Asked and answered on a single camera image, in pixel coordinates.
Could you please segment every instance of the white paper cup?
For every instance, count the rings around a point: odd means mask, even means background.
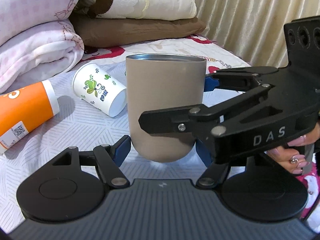
[[[84,64],[72,80],[73,92],[110,117],[127,104],[126,87],[94,63]]]

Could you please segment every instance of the gray gripper base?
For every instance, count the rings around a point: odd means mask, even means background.
[[[24,221],[13,240],[311,240],[298,219],[261,224],[225,208],[213,191],[188,179],[136,179],[113,190],[91,214],[65,224]]]

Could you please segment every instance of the fingernail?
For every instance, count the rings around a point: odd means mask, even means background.
[[[291,141],[291,142],[288,142],[288,146],[289,147],[292,147],[292,146],[298,146],[300,144],[303,144],[304,143],[304,140],[306,139],[306,136],[300,136],[299,138]]]
[[[307,166],[308,164],[310,164],[310,162],[300,162],[297,166],[297,168],[303,168],[305,166]]]
[[[269,152],[272,153],[272,154],[275,154],[275,155],[279,155],[280,154],[279,151],[278,151],[278,148],[274,148],[274,149],[270,150]]]
[[[302,173],[302,169],[295,169],[292,172],[292,174],[300,174],[300,173]]]
[[[295,156],[293,156],[293,158],[296,158],[296,159],[298,159],[298,160],[301,160],[301,159],[304,159],[304,155],[302,155],[302,154],[297,154],[297,155],[295,155]]]

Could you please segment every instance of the curtain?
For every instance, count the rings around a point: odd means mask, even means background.
[[[320,0],[202,0],[204,35],[251,65],[287,65],[283,25],[320,14]]]

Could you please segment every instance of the orange paper cup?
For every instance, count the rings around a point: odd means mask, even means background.
[[[49,80],[0,96],[0,154],[59,113]]]

